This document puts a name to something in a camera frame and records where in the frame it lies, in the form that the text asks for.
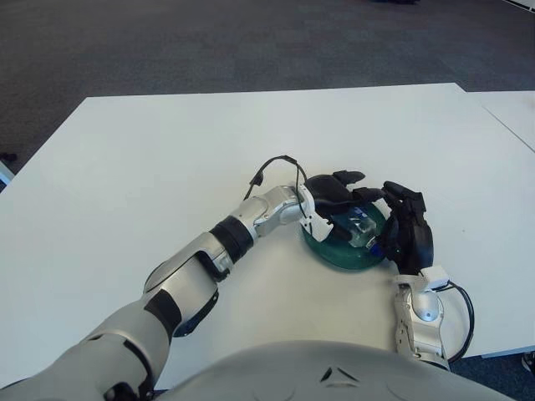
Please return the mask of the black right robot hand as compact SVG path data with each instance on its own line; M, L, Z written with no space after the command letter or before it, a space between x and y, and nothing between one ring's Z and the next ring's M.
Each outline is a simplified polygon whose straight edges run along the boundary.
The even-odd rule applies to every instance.
M380 249L396 264L400 275L417 276L434 261L432 231L424 217L424 197L421 192L392 181L386 181L382 191L390 215L380 234Z

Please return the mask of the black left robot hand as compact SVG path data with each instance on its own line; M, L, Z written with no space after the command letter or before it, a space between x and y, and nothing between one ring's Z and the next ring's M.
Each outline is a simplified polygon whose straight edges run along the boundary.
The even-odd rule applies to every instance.
M341 170L332 175L316 175L305 181L305 186L314 199L315 211L333 224L333 237L349 242L350 232L334 221L334 216L344 214L354 207L365 206L385 196L381 189L360 187L349 190L362 180L365 174L359 171Z

